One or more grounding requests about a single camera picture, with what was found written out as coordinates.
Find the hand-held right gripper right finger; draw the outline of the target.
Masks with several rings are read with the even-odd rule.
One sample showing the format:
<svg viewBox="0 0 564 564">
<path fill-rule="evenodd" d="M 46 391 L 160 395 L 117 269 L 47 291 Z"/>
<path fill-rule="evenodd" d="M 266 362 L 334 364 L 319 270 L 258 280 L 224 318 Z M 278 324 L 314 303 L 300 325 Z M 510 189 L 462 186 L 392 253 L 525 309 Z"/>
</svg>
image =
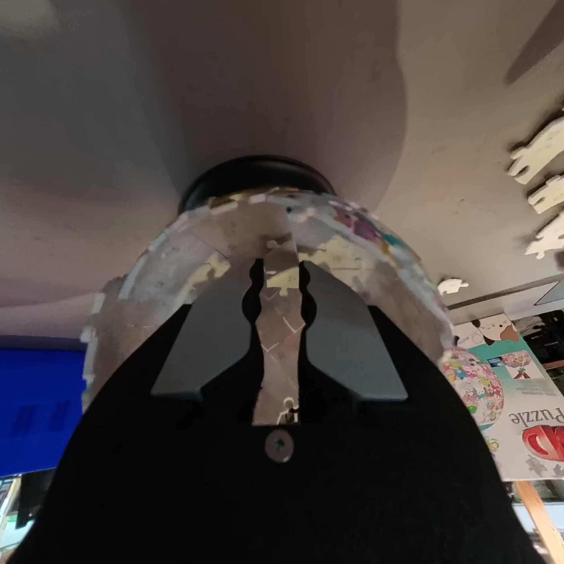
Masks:
<svg viewBox="0 0 564 564">
<path fill-rule="evenodd" d="M 365 405 L 394 405 L 408 391 L 369 306 L 353 289 L 311 261 L 300 264 L 305 328 L 299 353 L 303 424 L 354 420 Z"/>
</svg>

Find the blue plastic bin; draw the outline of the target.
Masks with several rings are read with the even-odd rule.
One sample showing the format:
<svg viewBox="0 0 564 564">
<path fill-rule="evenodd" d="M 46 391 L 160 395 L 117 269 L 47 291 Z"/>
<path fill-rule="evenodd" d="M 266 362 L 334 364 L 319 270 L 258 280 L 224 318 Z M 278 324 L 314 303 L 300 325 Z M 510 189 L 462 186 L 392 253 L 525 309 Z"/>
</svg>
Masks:
<svg viewBox="0 0 564 564">
<path fill-rule="evenodd" d="M 56 468 L 82 417 L 82 350 L 1 349 L 1 476 Z"/>
</svg>

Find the black round ball stand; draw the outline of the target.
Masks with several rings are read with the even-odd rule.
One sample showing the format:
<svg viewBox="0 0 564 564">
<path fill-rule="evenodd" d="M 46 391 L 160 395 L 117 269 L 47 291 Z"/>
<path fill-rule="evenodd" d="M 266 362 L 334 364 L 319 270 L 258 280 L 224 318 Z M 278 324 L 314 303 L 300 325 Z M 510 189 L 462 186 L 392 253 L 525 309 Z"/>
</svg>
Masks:
<svg viewBox="0 0 564 564">
<path fill-rule="evenodd" d="M 328 179 L 298 160 L 272 155 L 246 156 L 218 164 L 198 176 L 180 199 L 178 214 L 220 198 L 260 188 L 297 188 L 315 194 L 336 192 Z"/>
</svg>

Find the colourful puzzle box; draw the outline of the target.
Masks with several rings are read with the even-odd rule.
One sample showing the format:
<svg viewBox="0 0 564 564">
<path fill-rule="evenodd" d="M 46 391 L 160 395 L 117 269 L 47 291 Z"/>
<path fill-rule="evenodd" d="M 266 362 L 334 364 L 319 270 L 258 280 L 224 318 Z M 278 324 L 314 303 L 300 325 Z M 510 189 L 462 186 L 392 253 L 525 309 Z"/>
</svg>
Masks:
<svg viewBox="0 0 564 564">
<path fill-rule="evenodd" d="M 563 395 L 506 314 L 455 324 L 442 371 L 505 482 L 563 479 Z"/>
</svg>

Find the colourful puzzle ball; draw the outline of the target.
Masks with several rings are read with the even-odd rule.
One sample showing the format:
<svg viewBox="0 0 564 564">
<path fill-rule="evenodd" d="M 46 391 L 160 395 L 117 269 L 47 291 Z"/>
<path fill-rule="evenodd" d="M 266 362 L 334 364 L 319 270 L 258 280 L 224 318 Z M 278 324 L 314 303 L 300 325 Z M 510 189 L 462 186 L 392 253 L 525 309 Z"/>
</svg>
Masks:
<svg viewBox="0 0 564 564">
<path fill-rule="evenodd" d="M 305 322 L 299 266 L 311 261 L 376 306 L 437 365 L 452 324 L 417 254 L 369 211 L 326 194 L 260 188 L 182 213 L 130 272 L 95 298 L 87 345 L 85 413 L 115 370 L 180 307 L 236 264 L 262 258 L 256 321 L 264 376 L 254 425 L 297 422 L 298 353 Z"/>
</svg>

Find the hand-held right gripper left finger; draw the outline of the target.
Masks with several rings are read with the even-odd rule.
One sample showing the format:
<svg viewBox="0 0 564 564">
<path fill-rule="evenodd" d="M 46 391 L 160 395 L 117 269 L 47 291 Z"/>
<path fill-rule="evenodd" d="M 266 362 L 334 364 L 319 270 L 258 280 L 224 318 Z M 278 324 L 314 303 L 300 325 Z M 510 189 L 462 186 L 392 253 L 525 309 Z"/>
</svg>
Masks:
<svg viewBox="0 0 564 564">
<path fill-rule="evenodd" d="M 256 321 L 262 258 L 231 266 L 190 304 L 151 389 L 160 401 L 225 409 L 252 424 L 264 376 Z"/>
</svg>

